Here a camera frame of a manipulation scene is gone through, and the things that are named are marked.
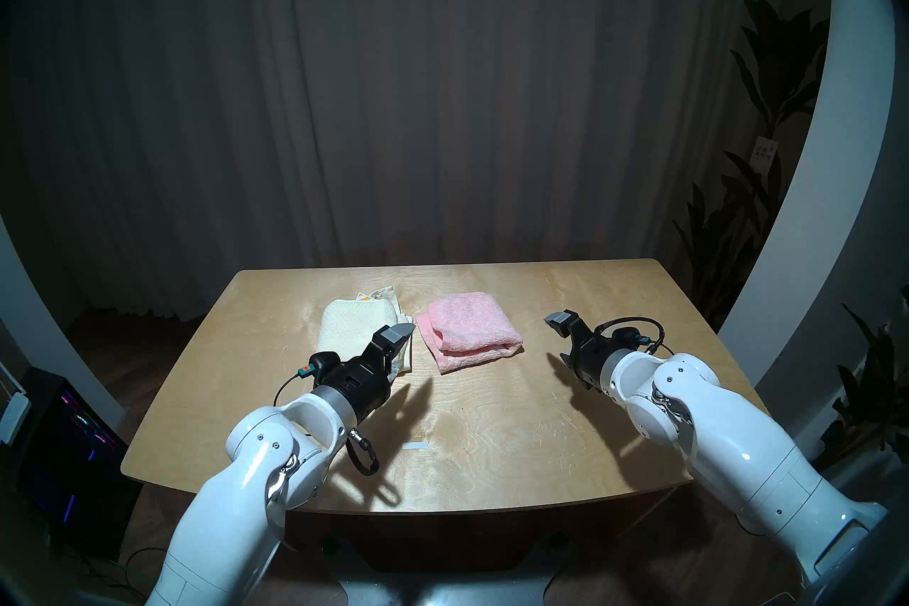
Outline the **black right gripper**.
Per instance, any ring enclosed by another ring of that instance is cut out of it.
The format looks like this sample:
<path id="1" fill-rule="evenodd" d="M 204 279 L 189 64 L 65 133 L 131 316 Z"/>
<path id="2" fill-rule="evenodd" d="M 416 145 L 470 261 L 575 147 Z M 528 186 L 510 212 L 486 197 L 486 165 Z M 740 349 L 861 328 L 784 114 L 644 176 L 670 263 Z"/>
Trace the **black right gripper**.
<path id="1" fill-rule="evenodd" d="M 604 368 L 616 353 L 620 353 L 621 359 L 636 350 L 636 328 L 601 323 L 590 329 L 584 321 L 578 320 L 578 314 L 571 310 L 553 312 L 544 318 L 545 324 L 560 337 L 571 340 L 569 353 L 560 354 L 569 370 L 587 389 L 606 393 L 612 371 L 606 371 L 604 382 Z"/>

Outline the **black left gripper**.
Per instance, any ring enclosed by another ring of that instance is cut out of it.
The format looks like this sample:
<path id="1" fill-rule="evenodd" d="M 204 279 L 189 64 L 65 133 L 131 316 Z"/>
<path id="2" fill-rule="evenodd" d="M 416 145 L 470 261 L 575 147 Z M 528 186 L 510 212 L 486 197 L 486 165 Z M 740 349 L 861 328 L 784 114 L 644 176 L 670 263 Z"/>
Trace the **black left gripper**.
<path id="1" fill-rule="evenodd" d="M 374 333 L 361 354 L 348 361 L 341 361 L 334 351 L 323 352 L 323 385 L 346 399 L 357 422 L 389 400 L 393 359 L 409 342 L 414 329 L 412 322 L 385 325 Z"/>

